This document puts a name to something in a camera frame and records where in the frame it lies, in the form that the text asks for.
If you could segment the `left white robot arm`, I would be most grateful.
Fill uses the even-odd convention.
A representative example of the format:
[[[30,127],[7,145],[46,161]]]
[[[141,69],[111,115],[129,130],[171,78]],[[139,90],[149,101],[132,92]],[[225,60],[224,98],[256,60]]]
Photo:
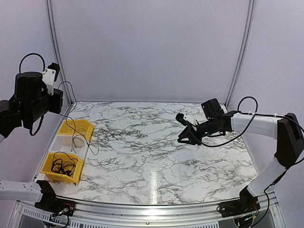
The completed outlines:
[[[58,70],[46,68],[43,72],[18,73],[15,90],[10,100],[0,102],[0,139],[4,140],[18,127],[33,131],[35,121],[42,122],[46,113],[61,113],[63,91],[54,88]],[[40,202],[49,211],[56,211],[60,201],[51,193],[44,194],[42,184],[1,180],[1,200],[25,200]]]

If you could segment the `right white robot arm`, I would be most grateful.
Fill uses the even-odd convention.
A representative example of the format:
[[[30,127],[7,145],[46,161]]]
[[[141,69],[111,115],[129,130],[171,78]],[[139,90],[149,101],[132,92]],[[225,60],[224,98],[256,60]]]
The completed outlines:
[[[244,133],[267,136],[276,140],[276,152],[271,162],[239,194],[235,208],[245,213],[254,205],[260,193],[275,185],[299,159],[304,150],[304,129],[294,113],[286,115],[242,112],[239,109],[224,112],[216,98],[201,104],[206,121],[199,123],[186,114],[178,113],[176,120],[185,126],[179,134],[178,142],[208,147],[204,137],[218,137],[227,132],[236,132],[238,139]]]

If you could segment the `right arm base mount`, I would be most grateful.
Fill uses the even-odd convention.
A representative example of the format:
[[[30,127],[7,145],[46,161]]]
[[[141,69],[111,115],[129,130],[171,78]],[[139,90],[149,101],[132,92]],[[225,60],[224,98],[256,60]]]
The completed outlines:
[[[232,199],[219,203],[217,212],[223,218],[237,216],[244,213],[253,212],[260,209],[260,204],[257,196],[253,196],[245,187],[239,193],[239,199]]]

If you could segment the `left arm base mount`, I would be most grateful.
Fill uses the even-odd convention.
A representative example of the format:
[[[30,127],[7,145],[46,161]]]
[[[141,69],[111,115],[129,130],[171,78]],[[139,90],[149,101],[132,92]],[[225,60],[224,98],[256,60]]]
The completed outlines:
[[[40,186],[42,198],[40,201],[35,202],[35,208],[52,212],[56,215],[61,212],[69,217],[73,216],[76,205],[74,201],[58,198],[52,186],[46,180],[38,180],[37,184]]]

